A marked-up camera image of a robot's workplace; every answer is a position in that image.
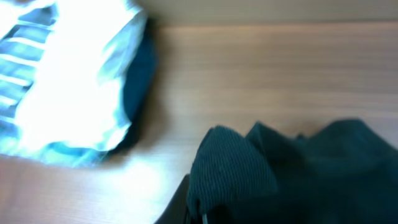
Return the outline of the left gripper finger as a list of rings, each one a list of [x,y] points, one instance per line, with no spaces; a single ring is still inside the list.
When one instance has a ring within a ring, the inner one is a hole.
[[[187,194],[190,183],[190,175],[182,179],[164,212],[155,224],[189,224],[190,215],[187,207]]]

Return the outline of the black t-shirt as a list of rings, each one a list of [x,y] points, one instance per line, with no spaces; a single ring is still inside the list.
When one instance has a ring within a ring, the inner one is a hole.
[[[396,223],[397,150],[358,119],[288,138],[256,123],[203,138],[188,211],[221,223]]]

